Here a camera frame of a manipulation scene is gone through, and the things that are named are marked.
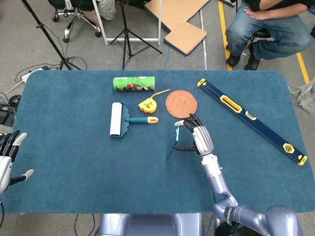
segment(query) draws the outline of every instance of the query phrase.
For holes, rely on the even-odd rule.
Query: sneaker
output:
[[[253,47],[254,47],[255,43],[250,43],[248,45],[248,49],[251,53],[251,56],[248,59],[247,65],[244,67],[244,70],[257,70],[258,69],[260,60],[257,60],[254,56],[254,48]]]
[[[241,55],[239,56],[233,56],[230,54],[230,57],[226,59],[226,63],[229,64],[231,67],[235,67],[237,63],[240,61]]]

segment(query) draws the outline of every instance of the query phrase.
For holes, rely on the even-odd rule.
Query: cardboard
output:
[[[164,41],[187,56],[207,35],[207,32],[188,23],[209,0],[163,0],[162,23],[171,31]],[[145,7],[158,17],[159,0]]]

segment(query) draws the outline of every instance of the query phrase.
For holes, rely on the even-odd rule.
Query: person's hand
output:
[[[268,11],[256,11],[253,12],[250,7],[245,7],[244,10],[251,18],[262,21],[269,18]]]

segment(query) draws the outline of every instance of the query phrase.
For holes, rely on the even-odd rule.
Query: gray floor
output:
[[[30,5],[38,14],[40,20],[45,23],[62,41],[63,30],[70,18],[61,18],[58,23],[51,21],[54,11],[48,1],[29,0]],[[157,34],[157,21],[148,12],[126,7],[126,14],[129,27],[142,37],[152,37]],[[235,9],[224,5],[226,25],[229,26],[235,15]],[[209,70],[226,70],[225,54],[223,49],[221,22],[217,0],[211,0],[203,8],[205,30],[208,32],[206,38]],[[315,25],[315,17],[309,13],[302,15],[303,21],[311,29]],[[199,15],[195,15],[191,23],[200,26]],[[23,7],[21,1],[2,0],[0,1],[0,91],[8,91],[15,85],[16,74],[30,65],[40,63],[59,62],[59,58],[53,48],[41,32],[36,29],[36,22],[29,12]],[[122,29],[120,11],[117,10],[115,20],[104,22],[106,34],[113,37]],[[142,45],[132,43],[133,48],[140,49]],[[127,69],[204,69],[202,45],[188,56],[184,57],[166,44],[159,47],[163,54],[148,49],[133,58]],[[123,52],[116,44],[105,47],[102,38],[95,38],[94,31],[86,23],[78,21],[71,34],[71,41],[67,51],[69,56],[81,56],[88,64],[88,69],[120,69]],[[304,63],[312,79],[315,76],[315,46],[312,45],[302,53]],[[240,64],[235,68],[241,70],[247,58],[243,57]],[[75,63],[84,67],[77,59]],[[304,84],[304,79],[296,55],[284,59],[272,61],[262,60],[260,70],[276,70],[283,73],[288,85],[295,88]],[[18,86],[12,93],[21,94],[24,85]],[[307,112],[298,108],[295,104],[295,111],[301,127],[305,144],[307,146],[310,161],[314,170],[315,145],[314,134],[315,118]],[[0,125],[0,132],[9,132],[10,128]],[[206,224],[211,215],[206,214]],[[42,235],[74,235],[73,214],[36,214],[36,215],[11,215],[5,216],[5,221],[0,230],[0,235],[6,236],[42,236]],[[315,213],[299,214],[301,224],[306,236],[314,235]],[[79,235],[87,235],[92,228],[90,215],[80,215],[78,221]]]

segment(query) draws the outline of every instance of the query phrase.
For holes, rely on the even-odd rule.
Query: round coaster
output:
[[[185,90],[171,92],[166,99],[166,109],[176,118],[187,118],[189,114],[194,114],[197,110],[195,97]]]

